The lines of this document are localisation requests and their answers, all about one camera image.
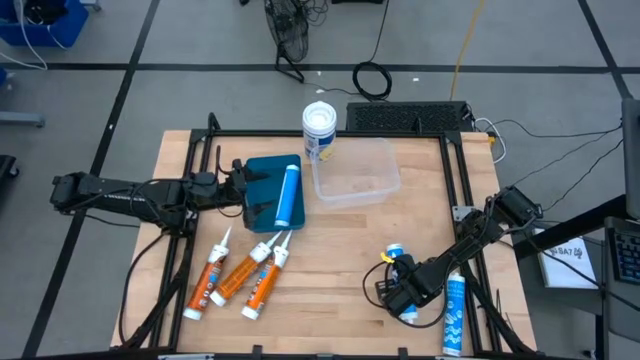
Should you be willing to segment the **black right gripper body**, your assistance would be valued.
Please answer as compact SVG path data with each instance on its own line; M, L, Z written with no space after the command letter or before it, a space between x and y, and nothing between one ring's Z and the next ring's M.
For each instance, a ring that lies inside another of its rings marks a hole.
M422 308L436 298L434 263L415 262L409 254L392 258L396 287L388 303L381 303L392 316L399 317L409 306Z

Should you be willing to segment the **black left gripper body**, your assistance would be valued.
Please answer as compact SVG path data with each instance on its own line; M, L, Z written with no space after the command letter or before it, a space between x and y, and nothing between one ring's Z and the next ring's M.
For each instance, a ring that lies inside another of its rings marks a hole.
M204 211L240 206L246 209L247 181L246 168L240 159L232 161L232 168L226 172L227 178L220 182L218 175L199 172L191 175L191 208Z

